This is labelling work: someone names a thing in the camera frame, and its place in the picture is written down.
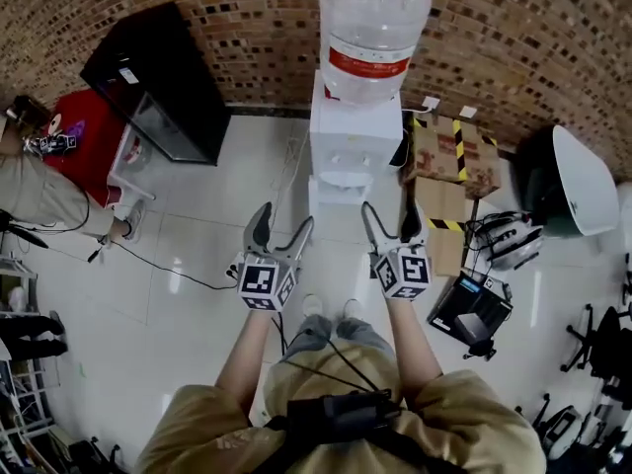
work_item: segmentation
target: red label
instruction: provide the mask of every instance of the red label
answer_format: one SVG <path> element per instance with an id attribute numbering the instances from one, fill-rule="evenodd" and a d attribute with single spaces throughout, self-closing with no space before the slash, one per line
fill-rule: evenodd
<path id="1" fill-rule="evenodd" d="M 387 79 L 406 71 L 411 58 L 405 58 L 395 63 L 371 63 L 360 59 L 349 58 L 332 47 L 329 48 L 329 62 L 348 74 L 369 79 Z"/>

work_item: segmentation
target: shirt sleeve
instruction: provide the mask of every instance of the shirt sleeve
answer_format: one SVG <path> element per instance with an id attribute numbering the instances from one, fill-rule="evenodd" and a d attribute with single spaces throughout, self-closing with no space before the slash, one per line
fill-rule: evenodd
<path id="1" fill-rule="evenodd" d="M 213 386 L 184 386 L 174 395 L 133 472 L 169 472 L 170 465 L 186 452 L 248 427 L 248 419 L 239 404 L 224 390 Z"/>
<path id="2" fill-rule="evenodd" d="M 474 372 L 432 381 L 415 401 L 422 443 L 470 473 L 540 474 L 546 460 L 533 427 L 498 401 Z"/>

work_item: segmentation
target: black harness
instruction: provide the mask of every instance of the black harness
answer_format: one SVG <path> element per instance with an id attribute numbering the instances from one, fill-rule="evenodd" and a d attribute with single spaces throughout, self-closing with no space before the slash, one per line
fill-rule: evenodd
<path id="1" fill-rule="evenodd" d="M 285 431 L 285 442 L 252 474 L 285 472 L 320 444 L 367 440 L 414 467 L 435 474 L 463 474 L 446 460 L 427 456 L 410 437 L 392 429 L 401 409 L 383 390 L 349 395 L 328 395 L 287 403 L 287 416 L 273 418 L 266 427 Z"/>

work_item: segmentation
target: tiled floor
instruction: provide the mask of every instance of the tiled floor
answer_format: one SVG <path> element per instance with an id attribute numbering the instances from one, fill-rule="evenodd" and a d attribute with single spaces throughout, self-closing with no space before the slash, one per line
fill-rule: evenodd
<path id="1" fill-rule="evenodd" d="M 283 169 L 287 142 L 297 154 L 306 128 L 303 120 L 235 117 L 217 168 L 158 162 L 152 172 L 158 198 L 150 204 L 141 241 L 130 249 L 161 267 L 214 285 L 231 284 L 223 271 L 241 249 L 243 227 L 261 204 L 277 203 L 279 186 L 284 190 L 294 171 L 294 162 Z M 489 208 L 514 207 L 510 171 L 504 162 L 505 186 L 487 198 Z M 286 240 L 305 217 L 308 172 L 307 145 L 278 209 L 274 240 Z M 373 190 L 371 201 L 387 228 L 395 228 L 399 195 L 393 176 Z M 132 202 L 128 197 L 123 203 Z M 104 447 L 120 444 L 129 465 L 178 387 L 214 381 L 245 307 L 234 290 L 210 290 L 153 269 L 120 248 L 87 264 L 96 248 L 90 239 L 64 234 L 48 242 L 63 253 L 32 247 L 24 261 L 39 273 L 41 310 L 57 310 L 68 332 L 70 352 L 59 360 L 62 385 L 49 392 L 52 410 L 72 434 L 96 435 Z M 17 248 L 13 237 L 7 246 Z M 392 339 L 378 285 L 368 279 L 367 250 L 358 208 L 323 207 L 299 288 L 284 312 L 289 335 L 301 318 L 301 296 L 318 293 L 331 314 L 348 298 L 363 300 L 375 329 Z M 498 354 L 491 361 L 463 360 L 464 346 L 427 324 L 426 331 L 445 371 L 477 370 L 508 405 L 534 414 L 540 395 L 551 391 L 551 410 L 573 403 L 582 412 L 595 384 L 585 373 L 559 371 L 575 346 L 565 327 L 579 323 L 587 302 L 595 305 L 597 317 L 616 304 L 620 274 L 619 259 L 601 255 L 592 238 L 549 240 L 537 261 L 508 276 L 514 310 L 496 336 Z M 438 278 L 417 301 L 421 320 L 445 284 Z M 271 329 L 264 374 L 279 353 Z M 254 417 L 261 418 L 259 397 L 256 407 Z"/>

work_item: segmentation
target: white sticker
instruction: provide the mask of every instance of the white sticker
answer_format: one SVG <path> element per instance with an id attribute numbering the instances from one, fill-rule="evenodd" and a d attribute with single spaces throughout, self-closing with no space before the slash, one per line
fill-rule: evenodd
<path id="1" fill-rule="evenodd" d="M 127 81 L 129 84 L 138 84 L 140 82 L 128 68 L 121 68 L 118 70 L 118 72 L 120 72 L 120 75 L 123 76 L 125 78 L 125 81 Z"/>

